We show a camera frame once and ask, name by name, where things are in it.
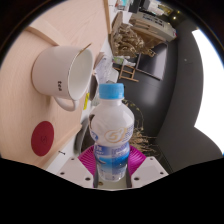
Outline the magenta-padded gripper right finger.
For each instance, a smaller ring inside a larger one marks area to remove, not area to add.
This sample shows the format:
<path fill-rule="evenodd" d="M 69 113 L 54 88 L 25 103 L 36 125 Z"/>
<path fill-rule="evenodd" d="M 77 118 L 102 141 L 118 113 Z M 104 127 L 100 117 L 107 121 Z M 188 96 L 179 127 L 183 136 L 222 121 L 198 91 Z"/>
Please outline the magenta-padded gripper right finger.
<path fill-rule="evenodd" d="M 167 175 L 154 156 L 146 157 L 135 147 L 130 147 L 127 165 L 128 188 L 140 188 Z"/>

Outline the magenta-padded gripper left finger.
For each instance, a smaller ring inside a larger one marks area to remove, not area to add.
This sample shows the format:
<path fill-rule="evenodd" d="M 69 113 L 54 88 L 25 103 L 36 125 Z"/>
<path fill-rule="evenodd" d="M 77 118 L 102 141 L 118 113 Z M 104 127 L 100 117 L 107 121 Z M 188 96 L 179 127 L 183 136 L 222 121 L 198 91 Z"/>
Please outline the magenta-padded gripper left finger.
<path fill-rule="evenodd" d="M 96 188 L 98 173 L 93 153 L 93 146 L 83 151 L 78 157 L 70 157 L 57 175 L 84 188 Z"/>

